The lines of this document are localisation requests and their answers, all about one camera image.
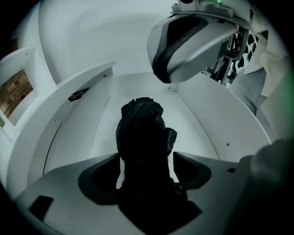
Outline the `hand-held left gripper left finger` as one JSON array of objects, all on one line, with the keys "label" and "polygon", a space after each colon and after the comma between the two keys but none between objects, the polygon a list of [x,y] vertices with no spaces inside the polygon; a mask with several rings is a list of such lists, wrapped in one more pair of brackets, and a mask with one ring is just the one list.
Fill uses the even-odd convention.
[{"label": "hand-held left gripper left finger", "polygon": [[29,185],[15,204],[44,235],[140,235],[118,207],[119,175],[116,153],[65,165]]}]

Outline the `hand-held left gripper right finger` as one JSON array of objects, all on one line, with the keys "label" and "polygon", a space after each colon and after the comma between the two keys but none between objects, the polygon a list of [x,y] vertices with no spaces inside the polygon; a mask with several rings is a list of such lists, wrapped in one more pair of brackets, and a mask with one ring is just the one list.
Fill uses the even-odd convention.
[{"label": "hand-held left gripper right finger", "polygon": [[228,162],[173,153],[174,172],[200,214],[175,235],[223,235],[248,174],[248,157]]}]

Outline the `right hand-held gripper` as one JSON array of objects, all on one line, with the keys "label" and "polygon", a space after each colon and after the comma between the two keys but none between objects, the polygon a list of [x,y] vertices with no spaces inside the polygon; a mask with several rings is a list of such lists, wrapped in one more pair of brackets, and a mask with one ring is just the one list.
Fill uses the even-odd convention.
[{"label": "right hand-held gripper", "polygon": [[248,3],[217,0],[179,1],[174,15],[155,26],[147,52],[153,73],[163,83],[181,83],[217,60],[245,53],[252,23]]}]

